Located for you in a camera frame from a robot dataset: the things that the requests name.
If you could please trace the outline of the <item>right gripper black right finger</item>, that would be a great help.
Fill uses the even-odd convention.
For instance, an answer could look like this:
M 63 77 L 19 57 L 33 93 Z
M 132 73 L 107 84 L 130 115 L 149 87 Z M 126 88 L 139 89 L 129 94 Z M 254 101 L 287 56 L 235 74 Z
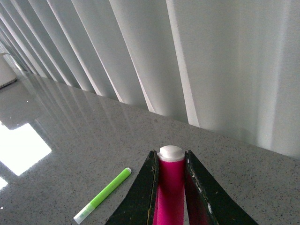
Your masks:
M 256 225 L 196 155 L 185 152 L 185 196 L 191 225 Z

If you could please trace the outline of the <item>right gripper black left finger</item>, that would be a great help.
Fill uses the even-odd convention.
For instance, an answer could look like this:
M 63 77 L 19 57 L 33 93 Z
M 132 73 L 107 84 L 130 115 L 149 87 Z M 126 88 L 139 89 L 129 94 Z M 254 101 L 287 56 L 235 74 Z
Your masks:
M 149 152 L 124 200 L 108 218 L 107 225 L 151 225 L 154 222 L 159 180 L 159 160 Z

